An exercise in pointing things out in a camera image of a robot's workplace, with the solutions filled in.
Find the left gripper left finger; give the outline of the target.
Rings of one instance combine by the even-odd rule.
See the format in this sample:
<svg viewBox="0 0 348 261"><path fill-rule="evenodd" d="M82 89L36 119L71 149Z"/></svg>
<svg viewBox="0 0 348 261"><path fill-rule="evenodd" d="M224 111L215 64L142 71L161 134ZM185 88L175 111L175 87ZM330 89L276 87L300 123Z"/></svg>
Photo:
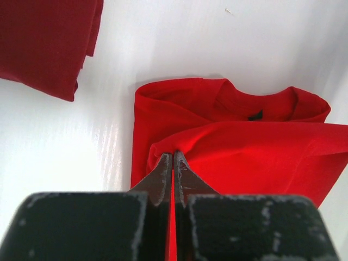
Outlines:
<svg viewBox="0 0 348 261"><path fill-rule="evenodd" d="M127 192L41 192L19 206L1 260L168 260L172 155Z"/></svg>

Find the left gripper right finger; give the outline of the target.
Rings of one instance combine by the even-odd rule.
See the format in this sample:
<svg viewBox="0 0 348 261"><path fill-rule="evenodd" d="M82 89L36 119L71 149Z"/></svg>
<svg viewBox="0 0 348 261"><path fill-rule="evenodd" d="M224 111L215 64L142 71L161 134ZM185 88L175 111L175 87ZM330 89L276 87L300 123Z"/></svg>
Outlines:
<svg viewBox="0 0 348 261"><path fill-rule="evenodd" d="M173 157L178 260L338 260L311 200L222 195Z"/></svg>

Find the bright red kungfu t-shirt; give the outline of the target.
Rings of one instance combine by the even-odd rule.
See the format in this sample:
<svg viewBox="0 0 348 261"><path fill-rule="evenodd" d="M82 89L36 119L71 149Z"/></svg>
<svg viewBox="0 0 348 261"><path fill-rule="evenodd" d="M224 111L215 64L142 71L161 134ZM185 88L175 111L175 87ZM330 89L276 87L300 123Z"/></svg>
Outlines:
<svg viewBox="0 0 348 261"><path fill-rule="evenodd" d="M289 87L266 96L227 79L174 79L135 92L131 184L182 151L222 193L300 194L320 205L347 165L347 126L329 104Z"/></svg>

